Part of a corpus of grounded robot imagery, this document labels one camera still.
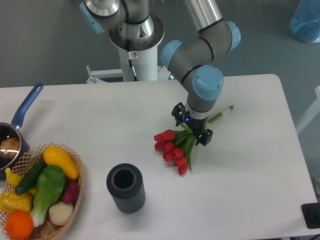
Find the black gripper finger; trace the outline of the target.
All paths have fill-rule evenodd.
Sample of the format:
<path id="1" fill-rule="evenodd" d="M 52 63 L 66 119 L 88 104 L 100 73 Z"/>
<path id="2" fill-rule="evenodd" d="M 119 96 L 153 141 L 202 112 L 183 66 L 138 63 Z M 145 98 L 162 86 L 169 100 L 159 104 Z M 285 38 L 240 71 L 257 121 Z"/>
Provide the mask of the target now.
<path id="1" fill-rule="evenodd" d="M 207 129 L 207 128 L 199 128 L 195 131 L 194 135 L 196 137 L 196 142 L 195 145 L 203 145 L 206 146 L 212 139 L 213 136 L 213 131 L 211 129 Z"/>
<path id="2" fill-rule="evenodd" d="M 183 105 L 182 102 L 179 102 L 177 105 L 175 105 L 171 111 L 171 115 L 175 119 L 175 125 L 179 126 L 180 124 L 185 124 L 185 118 L 184 114 L 186 113 L 185 111 L 185 106 Z"/>

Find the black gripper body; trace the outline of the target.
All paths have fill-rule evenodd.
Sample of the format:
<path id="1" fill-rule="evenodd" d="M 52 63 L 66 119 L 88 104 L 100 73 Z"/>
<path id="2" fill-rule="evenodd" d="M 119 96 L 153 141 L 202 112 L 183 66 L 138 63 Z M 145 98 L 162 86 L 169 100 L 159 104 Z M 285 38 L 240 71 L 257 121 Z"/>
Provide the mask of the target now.
<path id="1" fill-rule="evenodd" d="M 184 123 L 195 133 L 200 132 L 205 128 L 205 123 L 208 120 L 208 115 L 193 114 L 190 111 L 186 111 L 184 114 Z"/>

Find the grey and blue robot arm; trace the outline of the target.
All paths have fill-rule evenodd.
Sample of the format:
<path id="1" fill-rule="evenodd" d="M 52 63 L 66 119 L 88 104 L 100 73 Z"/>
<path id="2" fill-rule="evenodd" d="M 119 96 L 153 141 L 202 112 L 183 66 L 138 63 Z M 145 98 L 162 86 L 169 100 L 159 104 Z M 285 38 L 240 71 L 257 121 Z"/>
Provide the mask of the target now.
<path id="1" fill-rule="evenodd" d="M 213 132 L 205 123 L 224 85 L 223 74 L 212 63 L 237 47 L 241 34 L 233 22 L 223 19 L 214 0 L 187 0 L 185 6 L 198 38 L 191 44 L 172 40 L 161 51 L 164 26 L 150 12 L 149 1 L 84 0 L 79 10 L 96 33 L 108 32 L 125 82 L 155 81 L 158 62 L 163 64 L 188 93 L 186 103 L 172 110 L 176 124 L 186 124 L 196 143 L 207 145 Z"/>

